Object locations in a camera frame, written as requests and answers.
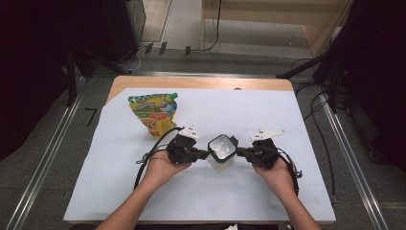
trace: forearm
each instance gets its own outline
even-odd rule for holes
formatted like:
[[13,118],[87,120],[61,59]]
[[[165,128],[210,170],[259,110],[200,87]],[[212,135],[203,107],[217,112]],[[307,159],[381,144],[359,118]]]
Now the forearm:
[[138,218],[157,189],[158,187],[155,185],[146,182],[140,183],[123,204],[100,224],[97,229],[134,229]]
[[295,230],[322,229],[294,192],[278,195]]

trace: person's left hand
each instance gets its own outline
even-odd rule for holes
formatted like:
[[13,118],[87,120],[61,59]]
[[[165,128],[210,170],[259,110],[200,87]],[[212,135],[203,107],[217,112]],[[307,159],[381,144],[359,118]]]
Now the person's left hand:
[[147,172],[142,182],[154,186],[156,189],[170,181],[174,175],[190,167],[188,164],[173,164],[166,150],[155,152],[149,158]]

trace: person's right hand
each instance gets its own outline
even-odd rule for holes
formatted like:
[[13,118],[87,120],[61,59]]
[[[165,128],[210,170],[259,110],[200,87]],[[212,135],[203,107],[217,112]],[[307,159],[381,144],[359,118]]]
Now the person's right hand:
[[293,189],[292,177],[282,159],[279,158],[269,170],[264,170],[254,164],[253,167],[255,172],[265,180],[268,188],[274,192],[276,196],[288,192],[295,192]]

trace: metal rail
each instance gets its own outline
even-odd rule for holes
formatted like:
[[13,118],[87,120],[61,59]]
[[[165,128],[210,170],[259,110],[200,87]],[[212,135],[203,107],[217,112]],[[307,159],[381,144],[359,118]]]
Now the metal rail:
[[[326,94],[322,94],[320,97],[322,102],[327,101]],[[355,186],[358,189],[358,193],[361,195],[364,206],[368,212],[368,215],[370,216],[373,228],[376,230],[390,229],[373,194],[370,184],[368,183],[367,178],[362,172],[361,167],[358,164],[358,160],[352,151],[349,139],[341,126],[337,114],[334,114],[328,105],[325,105],[324,109],[334,131],[335,137],[337,138],[338,144],[340,145],[341,151],[343,152],[344,158],[346,159],[347,166],[349,167]]]
[[73,101],[70,107],[67,107],[65,113],[62,116],[53,137],[51,138],[48,147],[46,148],[36,170],[25,188],[22,196],[20,197],[17,207],[14,210],[14,213],[9,221],[9,224],[6,227],[6,230],[18,230],[24,224],[24,221],[29,214],[31,208],[33,207],[34,201],[38,192],[44,182],[44,179],[50,169],[55,157],[57,150],[59,149],[60,143],[65,136],[66,130],[68,129],[75,113],[78,109],[85,85],[87,84],[86,79],[81,77],[79,79],[79,92],[75,100]]

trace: hand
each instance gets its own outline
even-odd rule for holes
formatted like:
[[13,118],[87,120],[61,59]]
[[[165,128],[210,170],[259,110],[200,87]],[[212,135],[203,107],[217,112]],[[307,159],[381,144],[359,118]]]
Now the hand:
[[266,185],[276,196],[286,194],[287,192],[295,192],[293,189],[293,181],[289,170],[282,159],[278,159],[274,166],[269,170],[264,170],[256,165],[253,165],[254,170],[266,182]]
[[157,151],[149,158],[147,172],[142,183],[148,183],[158,189],[170,181],[174,175],[190,167],[191,164],[173,164],[169,160],[166,150]]

